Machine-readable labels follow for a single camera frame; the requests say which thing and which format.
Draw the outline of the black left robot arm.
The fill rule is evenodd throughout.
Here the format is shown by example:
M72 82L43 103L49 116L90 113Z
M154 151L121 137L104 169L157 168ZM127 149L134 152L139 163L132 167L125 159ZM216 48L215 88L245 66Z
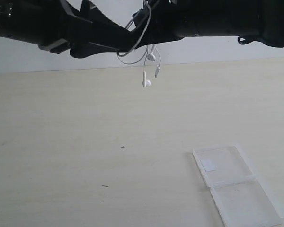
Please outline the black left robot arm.
M0 0L0 37L83 59L127 52L137 35L107 18L89 0L77 10L66 0Z

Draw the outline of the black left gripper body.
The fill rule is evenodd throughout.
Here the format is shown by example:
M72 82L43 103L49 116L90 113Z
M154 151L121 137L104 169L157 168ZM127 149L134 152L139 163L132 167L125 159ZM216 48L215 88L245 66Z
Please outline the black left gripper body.
M80 10L66 0L6 0L4 36L51 53L70 49L71 54L94 54L95 46L88 40L93 7L89 0L81 2Z

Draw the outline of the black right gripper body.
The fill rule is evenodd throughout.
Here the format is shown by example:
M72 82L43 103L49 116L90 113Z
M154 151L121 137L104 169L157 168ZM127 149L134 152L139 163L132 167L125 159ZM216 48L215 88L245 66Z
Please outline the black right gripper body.
M135 22L139 46L181 40L185 37L258 35L258 0L151 0L151 18L143 10Z

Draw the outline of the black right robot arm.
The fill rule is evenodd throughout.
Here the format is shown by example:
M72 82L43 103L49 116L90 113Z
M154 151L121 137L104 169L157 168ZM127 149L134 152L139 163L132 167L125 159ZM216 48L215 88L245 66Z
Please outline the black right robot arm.
M152 0L150 7L150 20L135 20L134 37L149 24L139 46L185 37L235 36L241 45L284 47L284 0Z

